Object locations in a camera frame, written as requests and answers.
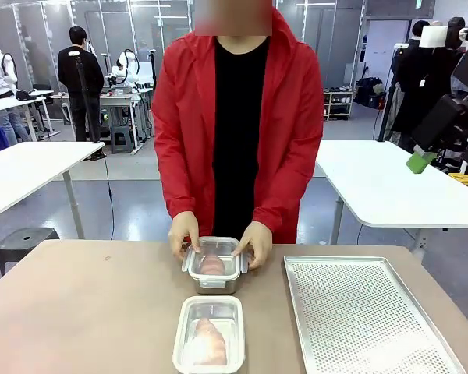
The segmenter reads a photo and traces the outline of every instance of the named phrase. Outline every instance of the glass food container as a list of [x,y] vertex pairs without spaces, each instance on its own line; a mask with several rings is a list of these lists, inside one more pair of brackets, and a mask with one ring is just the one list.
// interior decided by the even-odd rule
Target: glass food container
[[182,374],[233,374],[245,358],[243,308],[232,296],[194,296],[184,301],[173,348]]
[[201,253],[190,245],[182,264],[182,271],[196,283],[196,292],[202,295],[230,295],[237,291],[239,276],[248,271],[248,256],[231,253],[239,244],[234,238],[200,238]]

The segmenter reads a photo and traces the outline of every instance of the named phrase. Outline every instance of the green block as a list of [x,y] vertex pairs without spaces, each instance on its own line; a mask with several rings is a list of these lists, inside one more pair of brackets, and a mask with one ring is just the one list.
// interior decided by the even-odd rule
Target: green block
[[418,153],[414,152],[406,165],[414,174],[421,174],[436,157],[436,153],[426,153],[420,156]]

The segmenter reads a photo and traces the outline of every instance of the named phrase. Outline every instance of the red jacket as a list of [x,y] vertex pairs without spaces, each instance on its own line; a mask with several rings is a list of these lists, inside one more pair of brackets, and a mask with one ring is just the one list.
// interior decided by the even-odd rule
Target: red jacket
[[[195,33],[170,44],[152,104],[154,147],[168,212],[174,217],[193,211],[201,236],[211,235],[215,208],[214,49],[213,37]],[[323,122],[316,53],[293,36],[273,9],[253,220],[272,230],[274,243],[296,242],[300,199],[314,173]]]

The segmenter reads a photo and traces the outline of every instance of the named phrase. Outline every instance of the perforated tray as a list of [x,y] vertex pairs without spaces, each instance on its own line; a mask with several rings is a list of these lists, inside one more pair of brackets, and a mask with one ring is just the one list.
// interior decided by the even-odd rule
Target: perforated tray
[[284,261],[307,373],[465,373],[386,259]]

